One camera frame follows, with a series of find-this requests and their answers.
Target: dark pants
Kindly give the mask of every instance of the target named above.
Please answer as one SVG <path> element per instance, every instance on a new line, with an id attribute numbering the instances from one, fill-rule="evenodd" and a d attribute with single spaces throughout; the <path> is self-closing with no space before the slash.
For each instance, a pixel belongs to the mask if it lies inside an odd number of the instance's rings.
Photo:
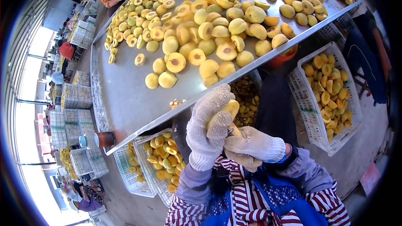
<path id="1" fill-rule="evenodd" d="M 292 112 L 292 97 L 284 77 L 267 76 L 261 87 L 257 121 L 254 127 L 270 136 L 282 138 L 285 143 L 292 146 L 299 146 Z"/>
<path id="2" fill-rule="evenodd" d="M 78 194 L 80 195 L 80 197 L 84 198 L 84 196 L 82 195 L 81 189 L 80 189 L 81 186 L 83 186 L 82 183 L 76 183 L 76 182 L 74 182 L 74 188 L 76 189 L 76 191 L 78 192 Z"/>
<path id="3" fill-rule="evenodd" d="M 63 66 L 62 66 L 62 74 L 65 75 L 66 74 L 66 69 L 68 66 L 68 59 L 65 59 L 63 62 Z"/>

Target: stainless steel table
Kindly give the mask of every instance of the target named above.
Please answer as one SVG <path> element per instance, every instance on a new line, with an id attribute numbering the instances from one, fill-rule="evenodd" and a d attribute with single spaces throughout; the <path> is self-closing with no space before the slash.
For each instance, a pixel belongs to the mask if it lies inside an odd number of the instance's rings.
<path id="1" fill-rule="evenodd" d="M 174 1 L 176 2 L 176 6 L 178 6 L 184 0 Z M 269 2 L 271 7 L 268 9 L 267 15 L 272 17 L 279 16 L 281 18 L 280 23 L 285 22 L 289 24 L 297 36 L 266 55 L 258 59 L 256 58 L 253 63 L 248 64 L 242 69 L 236 67 L 237 71 L 234 74 L 221 80 L 218 84 L 231 83 L 253 69 L 258 68 L 260 65 L 283 53 L 293 45 L 298 44 L 342 14 L 359 5 L 360 2 L 361 0 L 352 5 L 347 5 L 341 0 L 327 0 L 324 2 L 329 14 L 327 19 L 313 27 L 301 26 L 294 18 L 288 19 L 283 17 L 279 12 L 279 7 L 284 4 L 283 0 L 277 0 L 274 3 Z M 183 71 L 175 74 L 178 81 L 174 87 L 165 89 L 159 86 L 156 89 L 149 89 L 145 85 L 145 77 L 149 73 L 153 73 L 152 64 L 154 60 L 164 57 L 162 42 L 159 42 L 159 48 L 156 52 L 149 53 L 145 46 L 142 49 L 131 48 L 123 41 L 117 47 L 119 51 L 116 56 L 116 63 L 109 65 L 109 52 L 103 47 L 105 39 L 106 33 L 101 32 L 93 42 L 91 49 L 91 77 L 94 111 L 98 129 L 100 131 L 113 131 L 116 134 L 118 143 L 116 147 L 106 152 L 107 155 L 112 154 L 144 131 L 156 127 L 189 108 L 200 97 L 212 89 L 204 87 L 198 67 L 189 62 Z M 254 37 L 247 37 L 245 40 L 245 50 L 254 54 L 254 44 L 257 40 Z M 134 65 L 134 58 L 138 53 L 144 53 L 146 57 L 145 64 L 142 66 Z M 207 58 L 221 62 L 215 53 L 208 55 Z M 187 102 L 174 110 L 170 110 L 169 102 L 173 99 L 180 101 L 186 99 Z"/>

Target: blue apron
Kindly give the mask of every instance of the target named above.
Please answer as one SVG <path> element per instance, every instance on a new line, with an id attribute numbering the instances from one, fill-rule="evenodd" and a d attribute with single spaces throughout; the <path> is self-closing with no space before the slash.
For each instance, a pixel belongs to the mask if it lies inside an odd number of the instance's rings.
<path id="1" fill-rule="evenodd" d="M 246 179 L 251 179 L 254 185 L 264 196 L 270 210 L 279 218 L 292 209 L 297 213 L 304 226 L 328 225 L 325 217 L 316 211 L 299 193 L 297 188 L 284 178 L 267 174 L 268 178 L 261 180 L 246 171 Z M 202 226 L 227 225 L 231 216 L 230 188 L 224 194 L 213 194 L 209 200 L 206 219 Z"/>

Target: red and white striped shirt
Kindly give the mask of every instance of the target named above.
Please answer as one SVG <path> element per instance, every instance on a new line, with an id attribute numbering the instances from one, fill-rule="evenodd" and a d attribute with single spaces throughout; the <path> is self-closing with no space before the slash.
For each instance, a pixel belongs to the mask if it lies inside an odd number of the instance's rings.
<path id="1" fill-rule="evenodd" d="M 219 165 L 229 171 L 229 180 L 232 184 L 230 191 L 231 215 L 228 226 L 268 226 L 268 225 L 303 225 L 294 210 L 279 217 L 270 210 L 262 193 L 254 182 L 244 177 L 245 168 L 233 160 L 218 157 L 214 168 Z M 314 193 L 306 193 L 305 199 L 316 211 L 324 215 L 329 225 L 350 225 L 349 216 L 344 204 L 336 195 L 336 181 L 331 188 Z M 172 205 L 169 207 L 166 226 L 192 225 L 198 226 L 205 219 L 207 204 L 188 204 L 173 195 Z"/>

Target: red bucket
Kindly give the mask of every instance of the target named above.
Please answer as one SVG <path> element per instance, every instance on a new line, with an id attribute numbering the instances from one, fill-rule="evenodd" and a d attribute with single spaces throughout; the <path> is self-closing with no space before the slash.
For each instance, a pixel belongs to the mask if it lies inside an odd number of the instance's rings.
<path id="1" fill-rule="evenodd" d="M 286 61 L 291 60 L 291 59 L 296 55 L 296 53 L 298 52 L 298 48 L 299 48 L 299 44 L 296 44 L 296 45 L 294 45 L 292 48 L 290 48 L 290 49 L 294 50 L 294 52 L 291 53 L 290 55 L 287 55 L 287 56 L 281 56 L 281 55 L 276 56 L 275 58 L 273 58 L 271 61 L 268 62 L 269 67 L 270 67 L 270 68 L 278 68 L 278 67 L 280 67 L 283 63 L 285 63 Z"/>

